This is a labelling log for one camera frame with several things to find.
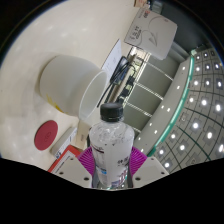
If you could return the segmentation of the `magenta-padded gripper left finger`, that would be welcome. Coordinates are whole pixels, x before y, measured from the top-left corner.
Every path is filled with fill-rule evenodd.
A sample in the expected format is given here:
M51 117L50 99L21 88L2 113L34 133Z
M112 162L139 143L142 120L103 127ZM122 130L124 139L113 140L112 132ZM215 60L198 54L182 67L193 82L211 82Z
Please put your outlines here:
M52 164L52 173L84 188L92 187L95 163L90 148L79 152L69 146Z

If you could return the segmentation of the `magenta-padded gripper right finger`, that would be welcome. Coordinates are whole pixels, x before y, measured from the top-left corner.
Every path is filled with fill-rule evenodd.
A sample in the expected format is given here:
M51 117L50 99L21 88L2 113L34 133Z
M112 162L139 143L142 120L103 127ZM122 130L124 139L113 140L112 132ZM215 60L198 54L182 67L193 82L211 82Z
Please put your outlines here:
M129 159L129 172L134 188L143 187L168 175L154 156L147 157L135 147L132 148Z

